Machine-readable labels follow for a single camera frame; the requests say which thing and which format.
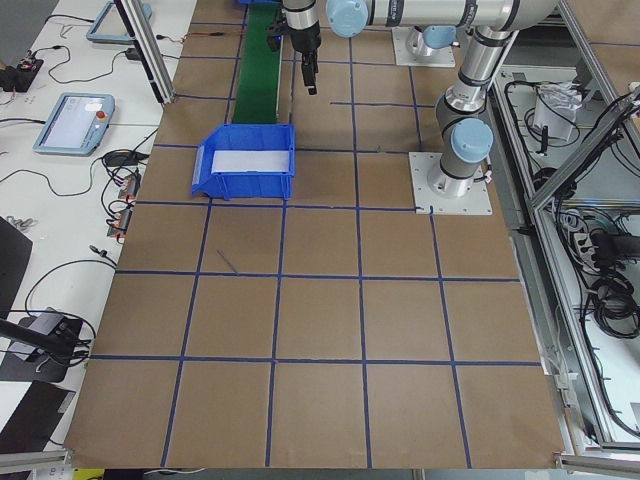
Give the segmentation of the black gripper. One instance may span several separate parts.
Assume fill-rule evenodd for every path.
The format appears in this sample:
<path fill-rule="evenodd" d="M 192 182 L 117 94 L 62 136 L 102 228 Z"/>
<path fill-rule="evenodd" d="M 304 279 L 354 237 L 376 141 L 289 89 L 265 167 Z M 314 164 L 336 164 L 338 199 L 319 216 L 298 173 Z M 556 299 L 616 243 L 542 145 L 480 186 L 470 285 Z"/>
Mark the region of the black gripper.
<path fill-rule="evenodd" d="M 316 95 L 317 50 L 321 45 L 320 25 L 316 22 L 302 30 L 293 27 L 289 30 L 293 49 L 302 54 L 301 71 L 304 86 L 310 95 Z M 282 37 L 286 34 L 286 20 L 284 18 L 274 20 L 266 31 L 267 45 L 272 52 L 278 52 L 281 49 Z"/>

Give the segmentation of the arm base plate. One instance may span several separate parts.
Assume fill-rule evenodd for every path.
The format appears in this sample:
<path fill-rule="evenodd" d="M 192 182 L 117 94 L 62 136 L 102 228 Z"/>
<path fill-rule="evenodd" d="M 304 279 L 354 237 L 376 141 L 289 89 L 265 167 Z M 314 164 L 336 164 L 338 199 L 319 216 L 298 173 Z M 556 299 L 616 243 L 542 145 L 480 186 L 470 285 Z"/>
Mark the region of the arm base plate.
<path fill-rule="evenodd" d="M 410 173 L 417 214 L 488 216 L 493 213 L 487 185 L 475 182 L 481 168 L 470 178 L 448 177 L 438 152 L 410 152 Z"/>
<path fill-rule="evenodd" d="M 399 66 L 453 68 L 457 29 L 449 25 L 394 27 L 395 63 Z"/>

